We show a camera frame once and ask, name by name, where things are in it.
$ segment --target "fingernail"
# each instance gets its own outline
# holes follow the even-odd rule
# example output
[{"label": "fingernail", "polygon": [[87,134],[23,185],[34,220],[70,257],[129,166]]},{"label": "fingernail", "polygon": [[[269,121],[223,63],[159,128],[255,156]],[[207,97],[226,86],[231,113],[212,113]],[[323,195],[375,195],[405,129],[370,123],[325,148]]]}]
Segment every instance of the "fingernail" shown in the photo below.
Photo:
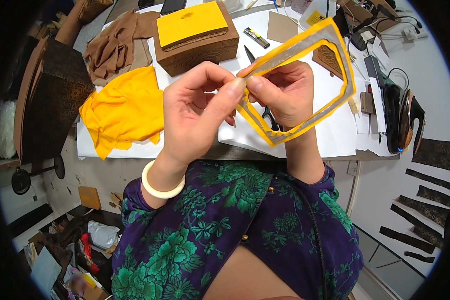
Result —
[{"label": "fingernail", "polygon": [[251,76],[246,81],[246,86],[248,89],[254,93],[259,93],[262,87],[264,86],[264,83],[259,78],[259,76]]},{"label": "fingernail", "polygon": [[235,78],[234,80],[230,81],[225,91],[233,98],[240,97],[243,94],[243,91],[245,90],[246,84],[245,80],[243,78]]}]

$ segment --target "yellow fabric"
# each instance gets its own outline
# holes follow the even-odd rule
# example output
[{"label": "yellow fabric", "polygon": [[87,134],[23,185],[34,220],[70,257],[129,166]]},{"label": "yellow fabric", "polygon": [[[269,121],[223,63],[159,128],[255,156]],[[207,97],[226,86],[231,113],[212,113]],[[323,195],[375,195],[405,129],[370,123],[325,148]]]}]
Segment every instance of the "yellow fabric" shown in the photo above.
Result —
[{"label": "yellow fabric", "polygon": [[129,149],[135,141],[157,144],[164,127],[162,100],[153,66],[126,72],[88,96],[78,111],[98,157],[105,159],[113,148]]},{"label": "yellow fabric", "polygon": [[[327,26],[332,25],[334,28],[334,31],[336,33],[336,35],[338,37],[341,37],[340,31],[338,30],[338,27],[336,26],[335,22],[333,21],[332,18],[327,18],[315,25],[313,25],[312,27],[310,27],[309,29],[307,29],[306,31],[299,33],[297,35],[295,35],[294,37],[292,37],[291,39],[289,39],[288,41],[286,41],[285,43],[283,43],[282,45],[276,47],[275,49],[272,49],[271,51],[269,51],[267,54],[265,54],[264,56],[262,56],[258,61],[257,64],[246,74],[242,75],[242,77],[247,76],[248,74],[252,73],[255,69],[257,69],[258,67],[260,67],[261,65],[263,65],[264,63],[268,62],[269,60],[271,60],[273,57],[275,57],[276,55],[278,55],[279,53],[282,53],[284,51],[287,51],[287,49],[289,49],[290,47],[292,47],[293,45],[296,45],[297,43],[299,43],[300,41],[308,38],[309,36],[311,36],[312,34],[316,34],[317,31],[324,29]],[[350,62],[350,58],[347,56],[346,57],[346,61],[342,61],[340,54],[338,52],[338,48],[337,46],[340,46],[343,48],[343,50],[345,51],[345,53],[348,53],[346,48],[345,48],[345,44],[343,42],[342,38],[338,39],[340,41],[340,45],[335,45],[334,43],[329,42],[326,39],[321,39],[318,42],[316,42],[315,44],[313,44],[312,46],[300,51],[299,53],[295,54],[294,56],[288,58],[287,60],[285,60],[284,62],[282,62],[281,64],[279,64],[278,66],[276,66],[275,68],[272,69],[267,69],[265,71],[262,72],[258,72],[255,73],[253,75],[257,75],[257,76],[262,76],[264,74],[267,74],[268,72],[270,72],[273,69],[276,69],[280,66],[286,65],[288,63],[294,62],[296,60],[299,60],[300,58],[306,56],[307,54],[309,54],[310,52],[314,51],[315,49],[317,49],[318,47],[322,46],[322,45],[326,45],[328,48],[330,48],[334,53],[335,53],[335,57],[337,59],[338,65],[340,66],[340,70],[342,71],[342,74],[345,74],[345,69],[344,69],[344,63],[346,63],[348,65],[348,69],[350,70],[351,73],[351,77],[352,77],[352,85],[353,85],[353,91],[355,93],[356,88],[355,88],[355,82],[353,81],[353,70],[352,70],[352,65]],[[317,115],[318,113],[320,113],[321,111],[323,111],[324,109],[326,109],[327,107],[329,107],[330,105],[332,105],[334,102],[336,102],[339,98],[341,98],[344,94],[345,94],[345,87],[348,84],[348,80],[346,76],[343,76],[343,85],[340,88],[340,94],[338,96],[336,96],[334,99],[332,99],[329,103],[327,103],[324,107],[322,107],[320,110],[318,110],[316,113],[314,113],[310,118],[312,118],[313,116]],[[242,98],[241,101],[245,101],[246,102],[246,107],[248,109],[248,111],[246,111],[240,104],[238,104],[235,109],[246,119],[246,121],[252,126],[253,129],[255,129],[255,131],[268,143],[268,145],[270,145],[270,147],[273,147],[277,144],[283,143],[283,142],[287,142],[290,141],[296,137],[299,137],[300,135],[306,133],[308,130],[310,130],[312,127],[314,127],[315,125],[317,125],[318,123],[320,123],[321,121],[323,121],[325,118],[330,117],[331,114],[333,114],[333,112],[338,108],[336,107],[334,110],[330,111],[328,114],[326,114],[324,117],[321,117],[320,119],[318,119],[317,121],[313,122],[311,125],[307,126],[306,128],[297,131],[300,126],[305,123],[307,120],[303,121],[302,123],[296,125],[294,128],[290,129],[287,132],[282,132],[282,131],[275,131],[272,130],[270,128],[270,126],[267,124],[267,122],[265,122],[264,118],[261,116],[261,114],[258,113],[258,111],[253,107],[253,105],[249,102],[249,91],[248,89],[245,89],[245,96]],[[263,131],[259,125],[255,122],[255,120],[249,115],[249,113],[251,113],[258,121],[259,124],[262,126],[262,128],[265,129],[265,131]],[[286,135],[287,138],[283,139],[282,141],[278,142],[278,143],[274,143],[268,136],[267,133],[271,132],[272,136],[275,135]]]},{"label": "yellow fabric", "polygon": [[160,47],[227,27],[227,21],[215,1],[181,9],[157,19]]}]

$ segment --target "hand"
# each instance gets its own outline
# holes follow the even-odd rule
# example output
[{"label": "hand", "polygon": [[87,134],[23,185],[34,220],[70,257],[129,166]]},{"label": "hand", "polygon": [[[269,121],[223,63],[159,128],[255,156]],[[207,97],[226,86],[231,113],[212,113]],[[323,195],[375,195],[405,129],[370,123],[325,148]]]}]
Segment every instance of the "hand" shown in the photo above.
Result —
[{"label": "hand", "polygon": [[243,97],[245,81],[212,62],[186,72],[163,92],[165,142],[169,163],[186,166],[203,156],[225,120],[234,125],[235,106]]},{"label": "hand", "polygon": [[[238,72],[237,77],[245,75],[257,60]],[[269,106],[277,123],[286,129],[299,125],[313,114],[313,71],[306,62],[296,60],[263,76],[251,76],[246,87],[250,103]]]}]

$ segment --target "power strip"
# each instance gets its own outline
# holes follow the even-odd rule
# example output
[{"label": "power strip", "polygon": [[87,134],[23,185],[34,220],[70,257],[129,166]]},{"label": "power strip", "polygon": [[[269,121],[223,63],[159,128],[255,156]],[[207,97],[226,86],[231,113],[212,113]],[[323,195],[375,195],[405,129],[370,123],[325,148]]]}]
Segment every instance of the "power strip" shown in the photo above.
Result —
[{"label": "power strip", "polygon": [[402,34],[405,36],[405,38],[409,41],[414,41],[422,38],[426,38],[429,36],[429,33],[426,31],[425,28],[420,28],[420,33],[417,33],[415,31],[415,28],[411,29],[409,27],[405,27],[402,30]]}]

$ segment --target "black stand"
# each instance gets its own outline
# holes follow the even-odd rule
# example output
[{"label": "black stand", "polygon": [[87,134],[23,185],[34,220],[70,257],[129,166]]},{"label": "black stand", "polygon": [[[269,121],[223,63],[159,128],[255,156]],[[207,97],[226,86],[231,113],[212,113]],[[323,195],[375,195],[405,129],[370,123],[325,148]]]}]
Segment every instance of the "black stand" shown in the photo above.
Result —
[{"label": "black stand", "polygon": [[23,195],[30,189],[32,185],[31,177],[42,174],[43,172],[55,170],[55,174],[59,179],[65,178],[65,165],[63,164],[62,156],[59,155],[53,160],[54,165],[46,167],[44,169],[28,173],[26,170],[19,166],[12,175],[12,189],[17,195]]}]

